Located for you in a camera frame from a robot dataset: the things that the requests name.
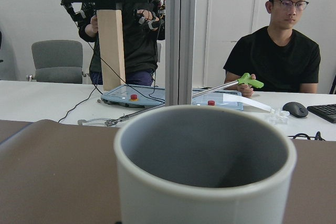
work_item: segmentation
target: white wall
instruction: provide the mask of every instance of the white wall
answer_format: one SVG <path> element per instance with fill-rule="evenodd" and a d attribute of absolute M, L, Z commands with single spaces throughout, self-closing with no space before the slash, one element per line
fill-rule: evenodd
<path fill-rule="evenodd" d="M 197 0 L 193 86 L 223 83 L 226 58 L 241 36 L 267 25 L 266 0 Z M 308 0 L 311 3 L 296 27 L 314 39 L 321 49 L 319 92 L 328 93 L 336 73 L 334 14 L 335 0 Z M 89 67 L 92 50 L 81 40 L 77 27 L 60 5 L 60 0 L 1 0 L 0 79 L 24 81 L 35 67 L 32 43 L 45 39 L 74 39 L 83 44 L 84 68 Z M 157 71 L 156 85 L 164 86 L 165 44 Z"/>

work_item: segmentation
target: green handle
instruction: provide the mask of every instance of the green handle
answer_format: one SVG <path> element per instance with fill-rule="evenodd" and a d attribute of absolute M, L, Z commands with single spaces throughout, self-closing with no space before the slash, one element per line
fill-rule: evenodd
<path fill-rule="evenodd" d="M 243 74 L 243 76 L 240 77 L 237 81 L 238 81 L 238 84 L 250 84 L 253 87 L 256 87 L 259 89 L 264 86 L 264 84 L 261 81 L 252 80 L 249 73 Z"/>

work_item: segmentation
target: gray cup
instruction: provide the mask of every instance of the gray cup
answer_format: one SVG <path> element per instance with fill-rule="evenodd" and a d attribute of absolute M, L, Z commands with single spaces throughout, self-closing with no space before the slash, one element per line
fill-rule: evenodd
<path fill-rule="evenodd" d="M 115 137 L 123 224 L 282 222 L 296 150 L 244 112 L 168 106 Z"/>

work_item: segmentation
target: table surface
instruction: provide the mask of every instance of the table surface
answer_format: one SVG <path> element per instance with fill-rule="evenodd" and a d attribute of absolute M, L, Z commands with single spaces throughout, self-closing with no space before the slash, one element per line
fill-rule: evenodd
<path fill-rule="evenodd" d="M 117 130 L 0 120 L 0 223 L 121 220 Z M 293 142 L 298 160 L 283 224 L 335 223 L 336 142 Z"/>
<path fill-rule="evenodd" d="M 25 81 L 0 81 L 2 96 L 0 97 L 0 120 L 36 122 L 49 119 L 58 122 L 66 113 L 79 102 L 90 98 L 78 105 L 67 117 L 60 122 L 63 124 L 78 124 L 78 120 L 91 120 L 97 118 L 117 119 L 141 109 L 126 108 L 119 105 L 108 105 L 98 102 L 101 94 L 94 90 L 91 84 L 64 84 Z M 303 94 L 255 92 L 252 99 L 273 109 L 281 109 L 290 101 L 302 103 L 304 106 L 335 104 L 336 95 L 332 94 Z M 244 105 L 242 113 L 269 121 L 269 112 Z M 95 121 L 88 125 L 104 126 L 104 121 Z M 288 117 L 287 123 L 274 124 L 276 128 L 286 135 L 306 133 L 315 136 L 320 131 L 321 136 L 328 141 L 336 141 L 336 124 L 332 124 L 312 113 L 306 118 L 298 119 Z"/>

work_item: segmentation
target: computer mouse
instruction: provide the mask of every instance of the computer mouse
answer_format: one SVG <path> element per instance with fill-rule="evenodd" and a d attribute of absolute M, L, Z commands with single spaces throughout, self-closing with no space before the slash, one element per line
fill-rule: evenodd
<path fill-rule="evenodd" d="M 282 107 L 282 110 L 288 111 L 296 118 L 303 118 L 308 115 L 308 110 L 306 107 L 299 102 L 288 102 Z"/>

